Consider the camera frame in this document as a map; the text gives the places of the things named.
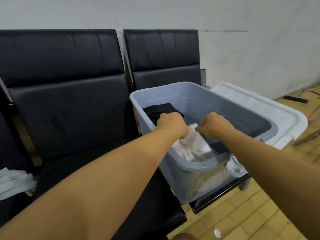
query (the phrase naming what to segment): fist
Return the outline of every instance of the fist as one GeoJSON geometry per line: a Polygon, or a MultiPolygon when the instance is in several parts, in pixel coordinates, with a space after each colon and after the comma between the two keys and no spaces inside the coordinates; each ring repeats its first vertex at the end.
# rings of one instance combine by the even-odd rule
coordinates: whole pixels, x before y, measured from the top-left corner
{"type": "Polygon", "coordinates": [[[158,119],[156,129],[174,133],[177,139],[185,138],[189,132],[186,123],[178,112],[162,113],[160,119],[158,119]]]}
{"type": "Polygon", "coordinates": [[[225,117],[211,112],[202,119],[200,126],[195,130],[206,137],[221,139],[224,134],[234,132],[235,128],[225,117]]]}

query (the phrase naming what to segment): left arm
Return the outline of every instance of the left arm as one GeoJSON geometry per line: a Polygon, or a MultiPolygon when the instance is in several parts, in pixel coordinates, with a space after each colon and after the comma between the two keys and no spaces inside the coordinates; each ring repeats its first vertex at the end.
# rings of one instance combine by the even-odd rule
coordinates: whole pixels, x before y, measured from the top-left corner
{"type": "Polygon", "coordinates": [[[179,113],[85,165],[0,229],[0,239],[111,239],[171,145],[187,135],[179,113]]]}

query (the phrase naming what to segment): forearm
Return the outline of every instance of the forearm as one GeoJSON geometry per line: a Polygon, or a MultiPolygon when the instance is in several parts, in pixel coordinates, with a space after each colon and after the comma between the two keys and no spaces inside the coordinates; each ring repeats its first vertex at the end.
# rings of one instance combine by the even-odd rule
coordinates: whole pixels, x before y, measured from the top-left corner
{"type": "Polygon", "coordinates": [[[221,141],[296,227],[309,239],[317,239],[320,169],[237,130],[221,141]]]}
{"type": "Polygon", "coordinates": [[[177,139],[159,129],[101,156],[2,227],[0,239],[112,238],[177,139]]]}

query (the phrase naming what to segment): left hand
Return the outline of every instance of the left hand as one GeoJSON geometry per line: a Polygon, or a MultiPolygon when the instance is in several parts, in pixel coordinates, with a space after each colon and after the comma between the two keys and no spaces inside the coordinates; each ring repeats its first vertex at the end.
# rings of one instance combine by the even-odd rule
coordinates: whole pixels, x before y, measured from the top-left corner
{"type": "Polygon", "coordinates": [[[168,132],[173,132],[174,135],[177,136],[177,139],[183,139],[189,133],[186,123],[178,112],[162,113],[160,119],[158,119],[156,129],[164,129],[168,132]]]}

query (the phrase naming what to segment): right arm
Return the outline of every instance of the right arm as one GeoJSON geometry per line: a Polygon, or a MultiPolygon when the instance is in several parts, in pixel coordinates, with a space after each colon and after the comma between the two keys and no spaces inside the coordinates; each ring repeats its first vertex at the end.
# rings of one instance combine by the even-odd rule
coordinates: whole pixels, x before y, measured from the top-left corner
{"type": "Polygon", "coordinates": [[[320,168],[257,141],[214,112],[196,131],[218,138],[308,239],[320,234],[320,168]]]}

